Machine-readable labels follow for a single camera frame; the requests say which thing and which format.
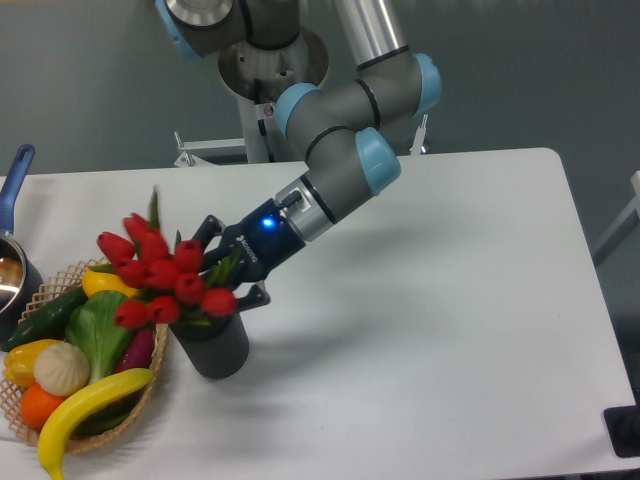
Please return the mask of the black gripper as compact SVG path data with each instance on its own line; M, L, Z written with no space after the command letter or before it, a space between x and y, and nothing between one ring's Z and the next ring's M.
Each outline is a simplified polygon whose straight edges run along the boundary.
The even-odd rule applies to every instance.
M238 252L244 266L233 277L231 285L255 283L245 296L237 300L238 310L268 305L270 295L262 280L305 246L305 241L290 225L285 207L274 199L261 204L239 223L228 226L214 215L207 215L192 240L198 241L206 250L216 237L219 237L218 245L204 254L202 271Z

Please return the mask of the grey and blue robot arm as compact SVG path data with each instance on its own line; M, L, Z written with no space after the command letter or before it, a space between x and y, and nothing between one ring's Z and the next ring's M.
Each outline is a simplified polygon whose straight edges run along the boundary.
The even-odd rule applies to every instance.
M246 102L246 148L300 154L306 172L239 223L219 226L207 266L236 254L223 294L205 298L216 316L269 301L267 275L395 181L400 162L381 128L416 117L441 96L430 57L412 53L388 1L340 1L337 15L358 71L323 91L328 54L300 22L296 1L159 1L157 12L188 58L219 57L219 73Z

